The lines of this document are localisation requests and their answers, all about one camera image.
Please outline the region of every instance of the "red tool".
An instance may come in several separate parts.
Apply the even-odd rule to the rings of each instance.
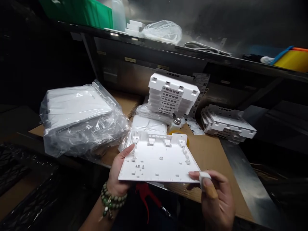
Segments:
[[[149,223],[149,208],[148,208],[148,204],[147,202],[145,201],[145,198],[147,196],[150,196],[150,198],[155,202],[155,204],[164,211],[164,213],[171,217],[171,214],[161,205],[161,202],[159,201],[159,199],[152,193],[152,191],[150,190],[149,188],[149,185],[147,183],[138,183],[136,185],[136,191],[135,193],[137,194],[137,192],[139,191],[139,194],[140,194],[140,198],[141,200],[143,201],[145,207],[147,208],[147,211],[148,211],[148,221],[147,221],[147,224]]]

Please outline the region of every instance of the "hand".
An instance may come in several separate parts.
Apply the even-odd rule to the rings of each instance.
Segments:
[[[107,189],[113,196],[124,196],[130,184],[127,181],[119,181],[118,176],[120,174],[124,158],[133,150],[134,144],[121,151],[112,162],[112,166],[109,172],[109,178],[107,181]]]
[[[213,230],[231,231],[235,216],[235,206],[228,179],[222,174],[208,170],[209,178],[203,179],[201,206],[205,220]],[[194,180],[199,180],[199,172],[189,172]]]

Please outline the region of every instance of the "clear plastic bag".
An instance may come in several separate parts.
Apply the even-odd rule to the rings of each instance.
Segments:
[[[125,138],[123,138],[122,143],[119,145],[118,150],[120,152],[131,144],[132,131],[148,131],[151,134],[166,135],[167,125],[161,121],[135,115],[130,133],[128,133]]]
[[[54,157],[65,153],[95,159],[93,150],[119,144],[130,131],[119,103],[98,81],[47,91],[40,117],[45,152]]]
[[[148,39],[160,42],[178,44],[182,39],[182,29],[172,21],[159,21],[149,24],[142,30],[144,36]]]
[[[138,106],[135,110],[135,114],[145,118],[161,121],[169,126],[173,124],[173,118],[171,116],[148,110],[147,103]],[[186,121],[184,117],[181,117],[180,119],[181,124],[179,126],[181,128],[184,126],[184,124],[186,124]]]

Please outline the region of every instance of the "green plastic bin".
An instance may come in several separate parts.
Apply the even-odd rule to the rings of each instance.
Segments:
[[[50,19],[113,29],[112,11],[96,0],[39,0]]]

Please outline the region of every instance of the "dark wall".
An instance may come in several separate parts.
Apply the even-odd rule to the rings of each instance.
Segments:
[[[1,1],[0,24],[0,104],[28,105],[38,113],[48,89],[95,79],[83,42],[54,29],[40,5]]]

